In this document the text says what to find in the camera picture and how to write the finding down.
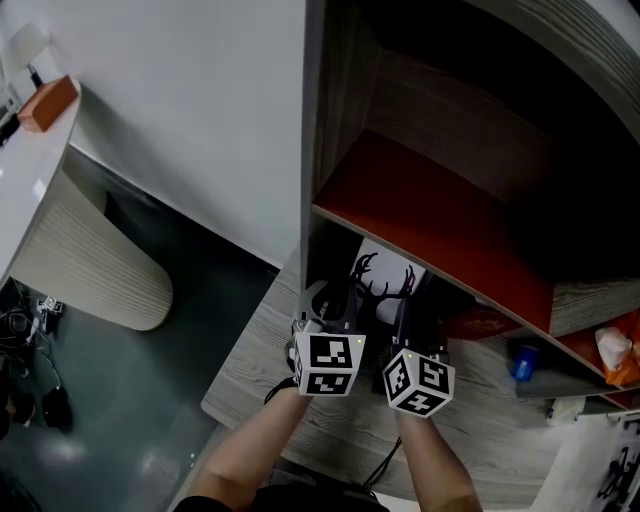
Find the dark floor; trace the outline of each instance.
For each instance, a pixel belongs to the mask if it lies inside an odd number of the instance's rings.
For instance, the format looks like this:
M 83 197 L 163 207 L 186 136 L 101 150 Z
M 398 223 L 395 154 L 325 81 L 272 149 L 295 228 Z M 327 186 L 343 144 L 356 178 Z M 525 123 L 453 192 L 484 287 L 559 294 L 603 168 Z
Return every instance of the dark floor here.
M 96 172 L 84 157 L 70 159 Z M 28 429 L 12 426 L 0 469 L 44 511 L 164 512 L 216 424 L 200 401 L 276 271 L 129 185 L 100 179 L 107 216 L 171 276 L 173 310 L 160 329 L 140 333 L 68 308 L 52 354 L 73 429 L 49 429 L 40 414 Z M 48 391 L 45 365 L 40 358 L 23 384 Z

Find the black antler figure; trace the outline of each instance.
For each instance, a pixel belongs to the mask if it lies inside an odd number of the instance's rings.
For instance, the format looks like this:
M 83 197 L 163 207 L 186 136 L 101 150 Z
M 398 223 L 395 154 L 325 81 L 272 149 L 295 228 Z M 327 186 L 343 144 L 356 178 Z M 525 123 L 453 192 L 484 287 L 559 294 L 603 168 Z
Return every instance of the black antler figure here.
M 358 287 L 358 296 L 362 298 L 362 305 L 360 306 L 360 311 L 358 311 L 358 330 L 364 334 L 369 334 L 375 327 L 376 311 L 380 303 L 385 299 L 403 299 L 408 297 L 411 295 L 413 285 L 416 281 L 416 274 L 413 271 L 413 267 L 409 265 L 409 268 L 404 271 L 404 283 L 398 293 L 387 293 L 387 290 L 389 289 L 389 282 L 387 281 L 384 285 L 384 291 L 382 294 L 374 294 L 371 290 L 373 280 L 367 286 L 362 282 L 362 276 L 371 270 L 369 268 L 369 263 L 373 257 L 377 255 L 378 253 L 374 252 L 372 254 L 365 254 L 361 256 L 356 262 L 356 268 L 351 274 L 351 277 Z

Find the red shelf board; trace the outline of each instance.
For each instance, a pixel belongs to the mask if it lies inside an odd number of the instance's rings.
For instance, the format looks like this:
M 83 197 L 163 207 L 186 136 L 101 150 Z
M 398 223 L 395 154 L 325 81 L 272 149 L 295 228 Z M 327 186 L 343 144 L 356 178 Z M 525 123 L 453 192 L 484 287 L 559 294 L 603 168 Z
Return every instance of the red shelf board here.
M 553 286 L 518 252 L 504 207 L 419 153 L 365 131 L 314 205 L 549 332 Z
M 574 354 L 577 354 L 585 361 L 591 363 L 604 375 L 602 359 L 598 352 L 598 345 L 593 329 L 584 329 L 566 336 L 556 338 L 556 341 L 567 347 Z

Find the white desk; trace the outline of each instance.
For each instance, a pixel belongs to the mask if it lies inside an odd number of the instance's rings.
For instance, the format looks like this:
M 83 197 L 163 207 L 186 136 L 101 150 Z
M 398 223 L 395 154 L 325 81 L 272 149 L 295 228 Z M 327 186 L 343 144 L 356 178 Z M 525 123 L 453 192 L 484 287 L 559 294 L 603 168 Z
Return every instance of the white desk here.
M 97 317 L 153 329 L 171 307 L 169 276 L 62 170 L 79 107 L 80 97 L 44 133 L 20 128 L 0 151 L 0 284 L 12 276 Z

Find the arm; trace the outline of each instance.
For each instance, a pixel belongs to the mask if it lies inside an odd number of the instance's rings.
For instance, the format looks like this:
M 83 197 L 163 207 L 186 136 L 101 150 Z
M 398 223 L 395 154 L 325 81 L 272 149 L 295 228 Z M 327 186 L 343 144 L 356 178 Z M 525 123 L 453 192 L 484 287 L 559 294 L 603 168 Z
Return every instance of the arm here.
M 396 413 L 423 512 L 482 512 L 467 470 L 430 419 Z
M 232 510 L 248 507 L 258 487 L 300 423 L 311 397 L 280 390 L 226 439 L 196 476 L 189 496 L 206 496 Z

